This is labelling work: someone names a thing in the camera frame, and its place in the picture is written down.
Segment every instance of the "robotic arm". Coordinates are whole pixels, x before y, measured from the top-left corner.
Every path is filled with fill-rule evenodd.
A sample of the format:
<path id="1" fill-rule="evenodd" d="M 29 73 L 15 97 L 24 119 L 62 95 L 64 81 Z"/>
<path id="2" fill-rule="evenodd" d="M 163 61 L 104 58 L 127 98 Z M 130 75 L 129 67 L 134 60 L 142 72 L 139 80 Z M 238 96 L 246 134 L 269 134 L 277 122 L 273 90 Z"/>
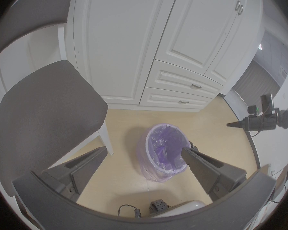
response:
<path id="1" fill-rule="evenodd" d="M 245 131 L 258 131 L 275 129 L 276 125 L 288 128 L 288 109 L 274 108 L 272 94 L 264 94 L 261 97 L 263 113 L 258 115 L 258 108 L 253 105 L 248 107 L 249 116 L 243 120 L 228 123 L 228 127 L 243 128 Z"/>

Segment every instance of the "plastic bag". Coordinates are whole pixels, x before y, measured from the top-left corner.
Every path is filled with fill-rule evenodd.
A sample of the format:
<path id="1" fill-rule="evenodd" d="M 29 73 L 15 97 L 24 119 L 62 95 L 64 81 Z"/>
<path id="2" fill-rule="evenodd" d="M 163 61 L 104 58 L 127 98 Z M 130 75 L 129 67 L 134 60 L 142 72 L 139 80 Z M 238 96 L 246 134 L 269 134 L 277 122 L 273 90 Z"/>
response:
<path id="1" fill-rule="evenodd" d="M 146 179 L 165 182 L 186 170 L 181 156 L 190 142 L 181 130 L 170 124 L 158 124 L 147 129 L 137 145 L 137 157 Z"/>

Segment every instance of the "metal handle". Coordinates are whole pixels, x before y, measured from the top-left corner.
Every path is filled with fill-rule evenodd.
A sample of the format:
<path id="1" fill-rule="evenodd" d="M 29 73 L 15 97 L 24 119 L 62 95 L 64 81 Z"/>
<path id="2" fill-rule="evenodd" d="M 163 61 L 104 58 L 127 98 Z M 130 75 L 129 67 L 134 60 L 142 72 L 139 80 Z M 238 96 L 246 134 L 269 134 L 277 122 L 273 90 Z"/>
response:
<path id="1" fill-rule="evenodd" d="M 197 85 L 195 85 L 195 84 L 192 84 L 190 87 L 191 87 L 192 89 L 201 89 L 201 86 L 197 86 Z"/>
<path id="2" fill-rule="evenodd" d="M 243 6 L 241 5 L 238 15 L 241 15 L 243 12 Z"/>
<path id="3" fill-rule="evenodd" d="M 237 2 L 237 5 L 236 5 L 236 8 L 235 8 L 235 11 L 237 11 L 240 7 L 240 1 Z"/>

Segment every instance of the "drawer handle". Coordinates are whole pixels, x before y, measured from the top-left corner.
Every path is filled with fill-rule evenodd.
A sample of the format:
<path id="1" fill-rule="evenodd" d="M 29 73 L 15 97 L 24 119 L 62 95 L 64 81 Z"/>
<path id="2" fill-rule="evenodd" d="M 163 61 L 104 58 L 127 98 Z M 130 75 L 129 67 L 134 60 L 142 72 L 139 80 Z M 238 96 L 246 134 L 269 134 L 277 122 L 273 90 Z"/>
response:
<path id="1" fill-rule="evenodd" d="M 243 12 L 243 6 L 241 5 L 238 15 L 241 15 Z"/>
<path id="2" fill-rule="evenodd" d="M 195 85 L 195 84 L 192 84 L 192 85 L 191 85 L 191 88 L 197 90 L 197 89 L 201 89 L 201 86 L 197 86 L 197 85 Z"/>
<path id="3" fill-rule="evenodd" d="M 236 5 L 236 8 L 235 8 L 235 11 L 237 11 L 240 7 L 240 1 L 237 2 L 237 5 Z"/>

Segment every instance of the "black nozzle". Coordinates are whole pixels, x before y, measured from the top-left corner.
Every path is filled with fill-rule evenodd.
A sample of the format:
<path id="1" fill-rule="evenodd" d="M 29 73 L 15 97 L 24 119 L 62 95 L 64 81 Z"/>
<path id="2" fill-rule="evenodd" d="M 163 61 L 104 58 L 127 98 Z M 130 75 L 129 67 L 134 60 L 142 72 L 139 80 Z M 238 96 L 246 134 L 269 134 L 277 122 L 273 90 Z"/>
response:
<path id="1" fill-rule="evenodd" d="M 228 123 L 226 124 L 227 127 L 234 127 L 234 128 L 244 128 L 244 120 Z"/>

